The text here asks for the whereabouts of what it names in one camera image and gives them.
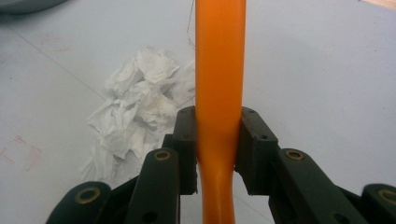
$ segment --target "crumpled white paper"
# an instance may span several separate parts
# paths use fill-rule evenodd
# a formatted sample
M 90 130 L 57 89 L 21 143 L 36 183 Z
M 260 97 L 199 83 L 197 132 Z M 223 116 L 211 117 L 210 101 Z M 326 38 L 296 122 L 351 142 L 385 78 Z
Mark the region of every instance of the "crumpled white paper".
M 99 136 L 82 169 L 86 180 L 110 180 L 129 150 L 140 164 L 173 131 L 177 111 L 195 95 L 195 62 L 178 71 L 169 51 L 137 52 L 105 83 L 113 95 L 88 118 Z

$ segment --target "orange plastic handle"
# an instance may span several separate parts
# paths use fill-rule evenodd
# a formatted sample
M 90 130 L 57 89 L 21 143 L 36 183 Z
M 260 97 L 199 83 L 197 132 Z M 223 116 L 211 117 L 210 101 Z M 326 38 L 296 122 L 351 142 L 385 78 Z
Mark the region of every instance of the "orange plastic handle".
M 246 0 L 196 0 L 197 156 L 203 222 L 233 224 L 242 110 Z

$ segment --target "white tissue paper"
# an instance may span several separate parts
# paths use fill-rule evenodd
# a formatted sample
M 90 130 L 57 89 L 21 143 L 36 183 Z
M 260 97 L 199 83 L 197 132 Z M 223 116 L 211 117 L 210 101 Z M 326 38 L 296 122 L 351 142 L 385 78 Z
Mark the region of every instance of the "white tissue paper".
M 113 95 L 88 118 L 98 132 L 82 167 L 85 180 L 111 182 L 129 150 L 141 167 L 147 153 L 172 133 L 177 111 L 195 95 L 195 62 L 183 69 L 162 48 L 145 48 L 105 83 Z

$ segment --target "gray round object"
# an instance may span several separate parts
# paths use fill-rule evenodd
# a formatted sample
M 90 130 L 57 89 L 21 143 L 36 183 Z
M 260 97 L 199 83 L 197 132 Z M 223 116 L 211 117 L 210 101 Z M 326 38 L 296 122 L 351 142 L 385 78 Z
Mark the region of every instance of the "gray round object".
M 25 14 L 54 7 L 66 0 L 0 0 L 0 13 Z

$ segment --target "orange object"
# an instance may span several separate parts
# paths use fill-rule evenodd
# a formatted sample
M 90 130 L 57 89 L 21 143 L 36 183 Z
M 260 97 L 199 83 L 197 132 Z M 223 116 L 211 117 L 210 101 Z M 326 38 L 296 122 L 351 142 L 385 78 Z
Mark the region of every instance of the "orange object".
M 246 0 L 196 0 L 197 156 L 205 224 L 233 224 Z

